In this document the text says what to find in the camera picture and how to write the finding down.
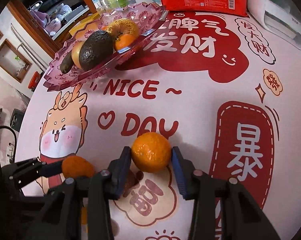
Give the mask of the red yellow apple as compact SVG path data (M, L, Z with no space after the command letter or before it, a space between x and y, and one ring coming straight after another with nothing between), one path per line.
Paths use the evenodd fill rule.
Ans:
M74 62L74 65L76 67L78 67L79 69L82 69L82 67L80 66L80 62L79 62L79 54L80 54L80 50L84 43L85 43L85 41L76 41L75 44L73 45L73 48L71 51L71 57Z

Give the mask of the orange mandarin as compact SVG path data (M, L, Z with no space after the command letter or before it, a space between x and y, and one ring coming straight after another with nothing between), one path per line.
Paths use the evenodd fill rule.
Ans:
M115 39L114 48L119 51L125 47L130 46L136 40L136 36L133 34L122 34Z
M77 155L71 155L64 159L61 169L65 179L79 177L91 178L96 173L95 167L90 162Z
M142 172L155 173L163 170L171 161L171 145L161 134L147 132L135 139L131 157Z

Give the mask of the yellow flat box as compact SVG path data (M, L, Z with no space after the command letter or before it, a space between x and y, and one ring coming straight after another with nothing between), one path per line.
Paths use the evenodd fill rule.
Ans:
M97 12L95 14L91 14L89 16L87 16L86 18L84 18L83 20L79 21L74 27L72 27L69 30L69 33L71 36L74 36L74 34L80 30L83 29L88 23L98 19L100 17L100 14Z

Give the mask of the overripe dark banana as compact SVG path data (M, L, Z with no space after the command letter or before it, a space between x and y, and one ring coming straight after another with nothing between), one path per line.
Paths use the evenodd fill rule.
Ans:
M62 74L67 74L73 67L72 53L68 52L60 64L60 71Z

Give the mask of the small yellow kumquat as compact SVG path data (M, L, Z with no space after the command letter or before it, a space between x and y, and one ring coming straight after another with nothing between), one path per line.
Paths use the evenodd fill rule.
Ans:
M87 208L85 206L82 206L81 208L81 224L87 224Z

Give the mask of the dark green avocado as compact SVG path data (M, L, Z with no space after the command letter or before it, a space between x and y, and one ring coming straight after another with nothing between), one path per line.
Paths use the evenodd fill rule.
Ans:
M91 70L113 54L113 41L105 30L92 33L83 44L79 62L83 71Z

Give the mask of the yellow speckled pear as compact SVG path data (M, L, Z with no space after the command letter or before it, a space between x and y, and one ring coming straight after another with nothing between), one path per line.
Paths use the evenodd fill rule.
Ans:
M123 34L133 35L137 38L140 35L139 28L135 22L127 18L114 20L105 29L113 40L116 40Z

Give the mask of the red container on floor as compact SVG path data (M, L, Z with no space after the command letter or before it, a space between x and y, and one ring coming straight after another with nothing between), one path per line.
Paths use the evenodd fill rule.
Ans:
M42 73L35 72L28 84L28 89L31 90L32 92L35 91L37 88L37 85L39 84L39 81L42 77Z

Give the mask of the orange mandarin top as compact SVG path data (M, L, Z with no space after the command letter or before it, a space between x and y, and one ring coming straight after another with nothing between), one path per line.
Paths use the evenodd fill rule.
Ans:
M136 36L133 34L122 34L115 39L114 48L119 51L125 47L130 46L136 40Z

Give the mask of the white covered appliance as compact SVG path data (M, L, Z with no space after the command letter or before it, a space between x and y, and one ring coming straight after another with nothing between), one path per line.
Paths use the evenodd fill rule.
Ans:
M247 6L266 30L301 49L301 12L293 0L247 0Z

